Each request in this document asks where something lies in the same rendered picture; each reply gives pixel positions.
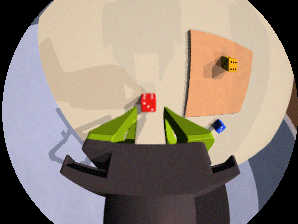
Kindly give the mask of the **yellow die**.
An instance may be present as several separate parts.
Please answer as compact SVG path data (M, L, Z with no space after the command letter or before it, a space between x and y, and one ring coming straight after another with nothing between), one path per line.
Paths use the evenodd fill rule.
M221 68L228 72L237 72L237 59L221 56Z

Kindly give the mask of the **orange mat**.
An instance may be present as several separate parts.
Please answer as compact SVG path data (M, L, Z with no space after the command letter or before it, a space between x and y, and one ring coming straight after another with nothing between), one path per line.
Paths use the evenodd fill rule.
M185 117L238 113L247 92L253 52L206 32L190 32L190 69ZM221 56L237 59L237 72L221 68Z

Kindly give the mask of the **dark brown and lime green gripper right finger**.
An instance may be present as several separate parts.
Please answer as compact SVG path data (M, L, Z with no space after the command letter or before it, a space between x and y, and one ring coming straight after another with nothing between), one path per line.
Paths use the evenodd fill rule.
M164 107L163 121L166 144L204 142L209 151L215 142L211 131L176 114L167 107Z

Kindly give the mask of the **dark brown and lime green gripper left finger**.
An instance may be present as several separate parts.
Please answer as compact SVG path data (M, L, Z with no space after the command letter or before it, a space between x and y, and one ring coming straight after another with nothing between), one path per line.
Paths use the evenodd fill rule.
M133 107L125 114L89 131L86 139L135 144L136 129L137 107ZM124 140L126 132L127 135Z

